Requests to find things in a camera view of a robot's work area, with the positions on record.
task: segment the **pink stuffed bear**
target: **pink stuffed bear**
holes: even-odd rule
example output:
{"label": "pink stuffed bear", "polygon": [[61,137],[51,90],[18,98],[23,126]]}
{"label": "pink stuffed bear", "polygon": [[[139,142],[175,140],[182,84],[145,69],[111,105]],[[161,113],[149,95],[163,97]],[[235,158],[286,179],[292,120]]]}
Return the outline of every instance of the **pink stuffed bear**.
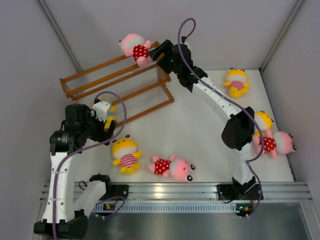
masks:
{"label": "pink stuffed bear", "polygon": [[126,57],[133,56],[139,67],[143,67],[152,62],[152,59],[148,56],[151,41],[146,41],[142,36],[130,33],[119,41],[119,45],[124,55]]}
{"label": "pink stuffed bear", "polygon": [[[278,154],[288,154],[290,152],[295,152],[297,150],[296,146],[293,145],[292,135],[285,133],[283,131],[277,131],[273,135],[271,131],[266,131],[266,137],[263,138],[264,141],[264,151],[263,154],[270,153],[273,158],[277,157]],[[255,147],[256,153],[261,150],[261,140],[260,137],[254,135],[252,137],[252,142]]]}
{"label": "pink stuffed bear", "polygon": [[150,163],[148,168],[156,175],[162,175],[165,178],[172,176],[176,181],[191,182],[193,180],[190,172],[196,167],[182,157],[172,155],[169,160],[166,160],[154,155],[152,160],[154,163]]}

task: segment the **wooden frame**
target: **wooden frame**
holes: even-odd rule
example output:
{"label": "wooden frame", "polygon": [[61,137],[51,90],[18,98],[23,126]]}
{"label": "wooden frame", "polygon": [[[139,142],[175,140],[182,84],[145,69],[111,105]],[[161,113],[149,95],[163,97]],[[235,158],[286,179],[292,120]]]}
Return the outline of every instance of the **wooden frame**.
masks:
{"label": "wooden frame", "polygon": [[[158,46],[160,46],[160,43],[156,41],[155,43],[153,43],[151,45],[151,48],[156,48]],[[171,78],[156,63],[152,64],[152,65],[149,65],[147,67],[141,67],[141,68],[137,64],[134,64],[134,65],[128,66],[128,67],[126,67],[124,69],[121,69],[119,71],[116,71],[114,73],[111,73],[111,74],[109,74],[107,76],[101,77],[101,78],[99,78],[99,79],[97,79],[95,81],[92,81],[92,82],[89,82],[87,84],[84,84],[84,85],[82,85],[80,87],[77,87],[75,89],[71,89],[70,90],[68,88],[68,86],[67,86],[67,82],[73,81],[73,80],[75,80],[77,78],[80,78],[80,77],[82,77],[84,75],[87,75],[87,74],[92,73],[94,71],[97,71],[99,69],[105,68],[105,67],[110,66],[112,64],[118,63],[118,62],[120,62],[122,60],[125,60],[126,58],[128,58],[128,57],[126,57],[125,55],[122,55],[122,56],[119,56],[119,57],[114,58],[112,60],[109,60],[109,61],[106,61],[106,62],[101,63],[99,65],[96,65],[94,67],[91,67],[91,68],[89,68],[87,70],[78,72],[78,73],[76,73],[74,75],[71,75],[71,76],[68,76],[66,78],[60,78],[61,87],[62,87],[62,90],[63,90],[65,96],[67,98],[71,98],[74,101],[74,103],[76,104],[78,100],[80,100],[80,99],[82,99],[84,97],[87,97],[87,96],[89,96],[91,94],[94,94],[96,92],[99,92],[101,90],[109,88],[109,87],[111,87],[111,86],[113,86],[115,84],[118,84],[118,83],[121,83],[123,81],[129,80],[130,78],[132,78],[134,76],[137,76],[139,74],[142,74],[142,73],[144,73],[146,71],[149,71],[151,69],[157,68],[156,69],[157,77],[158,77],[158,81],[157,82],[155,82],[153,84],[150,84],[148,86],[145,86],[145,87],[143,87],[141,89],[138,89],[138,90],[136,90],[136,91],[134,91],[134,92],[132,92],[132,93],[130,93],[128,95],[123,96],[122,100],[126,101],[128,99],[136,97],[136,96],[138,96],[140,94],[143,94],[143,93],[145,93],[145,92],[147,92],[147,91],[149,91],[151,89],[154,89],[156,87],[161,87],[163,89],[163,91],[165,92],[165,94],[168,97],[168,100],[166,100],[166,101],[164,101],[164,102],[162,102],[162,103],[160,103],[158,105],[155,105],[155,106],[153,106],[153,107],[151,107],[151,108],[149,108],[149,109],[147,109],[145,111],[142,111],[142,112],[140,112],[140,113],[138,113],[138,114],[136,114],[136,115],[134,115],[132,117],[129,117],[126,120],[126,122],[127,123],[131,122],[131,121],[133,121],[135,119],[138,119],[138,118],[140,118],[140,117],[142,117],[142,116],[144,116],[144,115],[146,115],[148,113],[151,113],[151,112],[153,112],[153,111],[155,111],[155,110],[157,110],[157,109],[159,109],[159,108],[161,108],[163,106],[166,106],[166,105],[168,105],[170,103],[173,103],[175,101],[174,96],[171,94],[171,92],[168,90],[168,88],[166,86],[166,83],[170,82]],[[113,105],[117,105],[119,103],[120,103],[119,100],[115,100],[115,101],[112,102]]]}

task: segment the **red polka dot shirt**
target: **red polka dot shirt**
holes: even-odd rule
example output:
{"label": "red polka dot shirt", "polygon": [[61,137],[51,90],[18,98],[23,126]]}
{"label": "red polka dot shirt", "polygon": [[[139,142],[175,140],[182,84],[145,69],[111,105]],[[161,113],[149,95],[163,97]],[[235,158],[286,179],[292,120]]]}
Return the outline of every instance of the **red polka dot shirt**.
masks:
{"label": "red polka dot shirt", "polygon": [[264,137],[264,153],[269,153],[277,146],[276,141],[272,137]]}
{"label": "red polka dot shirt", "polygon": [[137,45],[133,48],[133,58],[135,61],[137,61],[137,59],[139,57],[148,57],[148,49],[145,46],[142,45]]}
{"label": "red polka dot shirt", "polygon": [[158,161],[154,163],[155,169],[154,174],[162,175],[165,171],[170,169],[171,161],[159,158]]}

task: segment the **white tabletop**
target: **white tabletop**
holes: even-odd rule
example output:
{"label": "white tabletop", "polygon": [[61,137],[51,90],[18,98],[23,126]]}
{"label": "white tabletop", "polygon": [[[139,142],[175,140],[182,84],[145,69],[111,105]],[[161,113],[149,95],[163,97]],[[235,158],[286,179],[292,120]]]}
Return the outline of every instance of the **white tabletop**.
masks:
{"label": "white tabletop", "polygon": [[[226,71],[206,71],[213,83],[227,93],[223,87]],[[266,90],[258,70],[247,70],[248,82],[251,84],[246,95],[236,102],[243,107],[252,107],[255,111],[265,111],[273,117]],[[195,165],[192,174],[194,182],[230,182],[231,165],[228,158],[234,154],[221,139],[224,129],[222,120],[196,95],[183,88],[174,74],[167,84],[175,102],[146,116],[128,123],[121,136],[130,134],[138,144],[142,157],[138,159],[141,168],[132,175],[120,173],[120,168],[112,165],[113,158],[110,146],[99,146],[78,156],[76,181],[87,181],[92,175],[109,175],[113,182],[173,182],[172,178],[164,178],[153,174],[148,169],[152,156],[169,158],[170,155],[188,159]],[[126,101],[128,115],[141,112],[149,107],[165,101],[163,91],[158,87],[141,96]],[[116,119],[122,121],[121,105],[117,105]],[[88,140],[87,146],[93,144]],[[251,157],[256,153],[251,148]],[[285,155],[271,158],[269,154],[261,156],[253,162],[252,168],[263,182],[291,182],[293,176]]]}

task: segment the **striped shirt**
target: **striped shirt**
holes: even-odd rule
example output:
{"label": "striped shirt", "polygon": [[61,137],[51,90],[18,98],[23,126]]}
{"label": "striped shirt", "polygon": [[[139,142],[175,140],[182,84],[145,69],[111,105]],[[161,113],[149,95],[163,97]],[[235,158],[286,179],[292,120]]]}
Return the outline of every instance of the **striped shirt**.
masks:
{"label": "striped shirt", "polygon": [[231,82],[230,84],[230,88],[231,87],[235,87],[237,90],[241,90],[241,89],[244,89],[245,88],[245,85],[242,81],[233,81]]}
{"label": "striped shirt", "polygon": [[137,159],[132,154],[126,154],[121,157],[121,167],[131,167]]}

